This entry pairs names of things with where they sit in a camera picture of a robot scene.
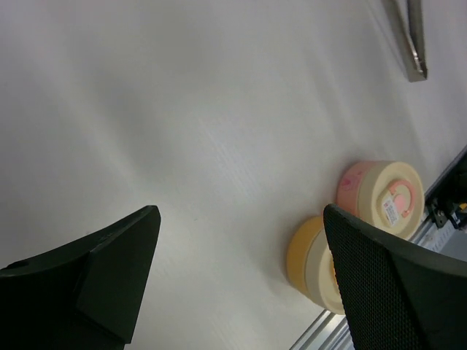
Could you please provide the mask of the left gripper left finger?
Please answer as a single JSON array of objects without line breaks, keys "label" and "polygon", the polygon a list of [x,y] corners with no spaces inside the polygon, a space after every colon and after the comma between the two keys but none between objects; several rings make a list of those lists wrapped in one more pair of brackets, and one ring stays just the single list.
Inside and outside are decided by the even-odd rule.
[{"label": "left gripper left finger", "polygon": [[1,269],[2,349],[124,349],[132,342],[161,226],[145,206]]}]

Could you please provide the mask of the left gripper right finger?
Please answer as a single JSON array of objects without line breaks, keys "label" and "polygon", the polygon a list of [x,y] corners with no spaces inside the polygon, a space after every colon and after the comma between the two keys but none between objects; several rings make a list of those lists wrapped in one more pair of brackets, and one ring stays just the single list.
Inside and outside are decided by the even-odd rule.
[{"label": "left gripper right finger", "polygon": [[323,222],[356,349],[466,348],[466,262],[335,204],[324,208]]}]

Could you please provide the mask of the cream lid orange handle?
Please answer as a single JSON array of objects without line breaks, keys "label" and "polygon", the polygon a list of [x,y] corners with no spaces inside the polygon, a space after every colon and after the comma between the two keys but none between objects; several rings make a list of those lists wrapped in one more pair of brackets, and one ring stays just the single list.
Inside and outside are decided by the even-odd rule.
[{"label": "cream lid orange handle", "polygon": [[305,282],[314,303],[335,314],[344,314],[333,258],[323,228],[314,238],[307,255]]}]

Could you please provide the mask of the cream lid pink handle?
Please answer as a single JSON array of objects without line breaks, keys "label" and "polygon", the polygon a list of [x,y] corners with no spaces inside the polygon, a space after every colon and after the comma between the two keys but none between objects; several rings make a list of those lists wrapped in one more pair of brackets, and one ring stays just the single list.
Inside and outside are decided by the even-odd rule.
[{"label": "cream lid pink handle", "polygon": [[358,194],[358,217],[402,239],[410,238],[424,212],[419,174],[408,163],[374,161]]}]

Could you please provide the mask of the orange lunch bowl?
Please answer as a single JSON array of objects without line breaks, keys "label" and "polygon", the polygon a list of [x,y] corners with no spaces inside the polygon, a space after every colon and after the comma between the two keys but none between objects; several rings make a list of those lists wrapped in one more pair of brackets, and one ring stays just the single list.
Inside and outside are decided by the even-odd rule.
[{"label": "orange lunch bowl", "polygon": [[293,234],[287,247],[285,259],[287,277],[290,283],[309,299],[312,297],[306,286],[306,262],[309,250],[322,229],[321,216],[309,218]]}]

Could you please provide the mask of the pink lunch bowl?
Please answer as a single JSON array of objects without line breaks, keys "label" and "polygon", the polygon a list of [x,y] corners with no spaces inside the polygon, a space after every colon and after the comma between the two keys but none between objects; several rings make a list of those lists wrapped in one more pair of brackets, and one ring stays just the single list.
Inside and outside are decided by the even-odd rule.
[{"label": "pink lunch bowl", "polygon": [[339,180],[336,204],[359,217],[360,191],[370,179],[376,178],[387,164],[387,161],[360,161],[350,166]]}]

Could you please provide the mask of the metal tongs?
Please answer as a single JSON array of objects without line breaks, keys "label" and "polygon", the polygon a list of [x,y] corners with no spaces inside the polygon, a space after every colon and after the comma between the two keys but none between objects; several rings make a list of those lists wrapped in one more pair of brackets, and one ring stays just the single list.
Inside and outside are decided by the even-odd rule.
[{"label": "metal tongs", "polygon": [[410,82],[422,82],[428,79],[425,57],[425,37],[422,14],[422,1],[406,1],[407,23],[404,22],[401,8],[397,1],[382,1],[391,31]]}]

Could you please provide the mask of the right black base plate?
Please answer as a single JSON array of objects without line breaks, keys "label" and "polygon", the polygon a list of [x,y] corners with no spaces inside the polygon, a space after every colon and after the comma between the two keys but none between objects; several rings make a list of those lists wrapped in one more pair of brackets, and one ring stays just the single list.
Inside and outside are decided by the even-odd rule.
[{"label": "right black base plate", "polygon": [[447,174],[428,196],[425,204],[436,221],[439,217],[449,220],[455,229],[466,226],[466,218],[459,222],[453,217],[461,204],[466,204],[466,170],[454,170]]}]

